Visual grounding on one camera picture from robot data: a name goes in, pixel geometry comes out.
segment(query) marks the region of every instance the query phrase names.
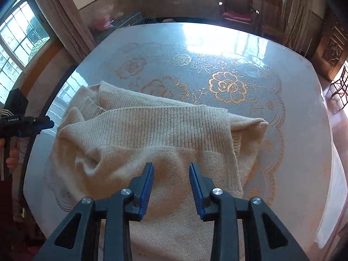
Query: human hand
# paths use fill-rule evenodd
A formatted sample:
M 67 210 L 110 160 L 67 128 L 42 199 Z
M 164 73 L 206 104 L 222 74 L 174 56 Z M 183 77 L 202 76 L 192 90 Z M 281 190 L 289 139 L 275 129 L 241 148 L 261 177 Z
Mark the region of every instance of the human hand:
M 1 138 L 0 139 L 0 148 L 3 148 L 4 145 L 5 145 L 5 139 Z M 19 159 L 20 159 L 20 152 L 19 152 L 19 149 L 18 149 L 17 143 L 16 143 L 16 146 L 10 150 L 9 158 L 6 159 L 7 167 L 9 169 L 14 170 L 15 168 L 17 168 Z

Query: wooden door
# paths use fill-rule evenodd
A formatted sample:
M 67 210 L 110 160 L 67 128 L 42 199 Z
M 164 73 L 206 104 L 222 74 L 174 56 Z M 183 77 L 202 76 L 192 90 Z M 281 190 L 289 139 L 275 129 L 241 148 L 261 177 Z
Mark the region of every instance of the wooden door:
M 329 15 L 323 29 L 311 62 L 318 74 L 331 81 L 348 57 L 348 35 L 334 14 Z

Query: triangular cutout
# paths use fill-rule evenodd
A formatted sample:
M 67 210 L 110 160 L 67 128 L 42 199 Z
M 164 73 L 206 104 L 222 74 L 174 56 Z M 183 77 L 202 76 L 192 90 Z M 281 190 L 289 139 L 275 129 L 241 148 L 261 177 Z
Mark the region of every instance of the triangular cutout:
M 76 213 L 67 226 L 60 232 L 54 244 L 67 249 L 72 249 L 75 244 L 77 229 L 79 228 L 81 214 Z
M 276 249 L 282 246 L 287 246 L 288 240 L 281 233 L 275 222 L 265 213 L 262 214 L 262 220 L 266 229 L 268 245 L 271 249 Z

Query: pink seat cushion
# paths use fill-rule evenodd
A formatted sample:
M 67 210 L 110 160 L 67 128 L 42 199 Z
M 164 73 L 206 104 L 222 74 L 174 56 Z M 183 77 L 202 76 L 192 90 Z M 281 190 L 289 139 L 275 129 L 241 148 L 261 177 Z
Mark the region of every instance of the pink seat cushion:
M 251 23 L 251 16 L 249 13 L 239 14 L 232 10 L 227 10 L 227 12 L 223 13 L 222 16 L 229 19 L 239 20 L 241 22 Z

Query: wire basket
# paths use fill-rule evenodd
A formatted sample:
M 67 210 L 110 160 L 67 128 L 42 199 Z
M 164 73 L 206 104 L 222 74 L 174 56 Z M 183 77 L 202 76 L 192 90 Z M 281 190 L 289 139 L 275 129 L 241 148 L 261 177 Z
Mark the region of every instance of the wire basket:
M 95 40 L 98 44 L 101 43 L 105 38 L 107 38 L 111 33 L 113 33 L 115 29 L 126 27 L 126 26 L 156 23 L 156 19 L 151 17 L 143 18 L 143 16 L 141 15 L 141 12 L 137 12 L 130 15 L 124 15 L 122 19 L 112 20 L 110 23 L 112 25 L 112 28 L 109 28 L 103 31 L 101 34 L 95 37 Z

